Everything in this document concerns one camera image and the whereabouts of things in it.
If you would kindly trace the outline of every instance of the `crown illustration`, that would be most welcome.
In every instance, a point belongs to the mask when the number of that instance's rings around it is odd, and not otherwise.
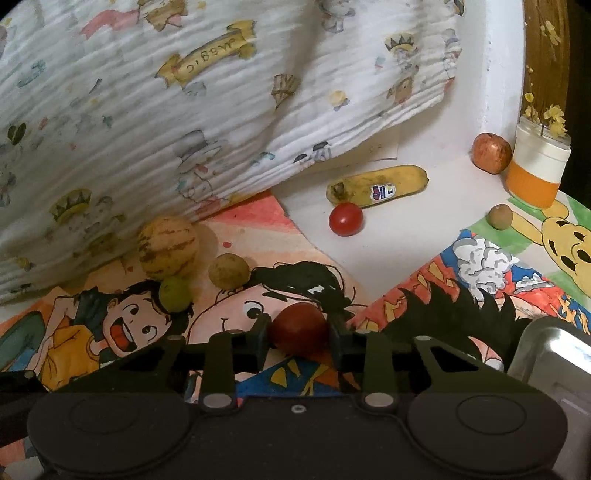
[[[92,192],[87,189],[77,189],[65,194],[49,212],[58,225],[66,223],[73,215],[84,212],[90,206]]]
[[[384,43],[388,51],[398,50],[399,48],[411,51],[414,48],[414,37],[410,33],[401,33],[386,38]]]

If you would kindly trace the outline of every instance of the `screw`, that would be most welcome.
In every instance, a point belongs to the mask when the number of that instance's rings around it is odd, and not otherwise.
[[[232,397],[225,393],[210,393],[203,399],[203,405],[207,408],[228,408],[232,405]]]
[[[291,407],[291,411],[293,413],[304,413],[307,410],[307,408],[303,405],[293,405]]]
[[[387,393],[370,393],[364,398],[365,403],[373,408],[387,408],[394,404],[394,397]]]

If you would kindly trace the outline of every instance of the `yellow cartoon bear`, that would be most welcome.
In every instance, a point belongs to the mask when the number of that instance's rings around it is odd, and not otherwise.
[[[546,219],[541,231],[516,212],[511,226],[533,243],[542,245],[582,292],[591,297],[591,231],[567,221],[569,209],[557,200],[542,213]]]

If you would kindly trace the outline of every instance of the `flower pot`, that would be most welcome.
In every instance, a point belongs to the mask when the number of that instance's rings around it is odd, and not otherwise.
[[[570,157],[570,137],[555,137],[522,116],[505,185],[522,202],[545,209],[552,205]]]

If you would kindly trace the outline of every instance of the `wooden board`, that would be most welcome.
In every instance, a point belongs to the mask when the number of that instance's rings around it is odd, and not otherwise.
[[[524,93],[534,94],[534,107],[542,114],[550,105],[565,110],[569,89],[570,30],[567,0],[524,0]],[[550,21],[560,37],[555,46],[541,26]],[[522,99],[522,112],[527,102]]]

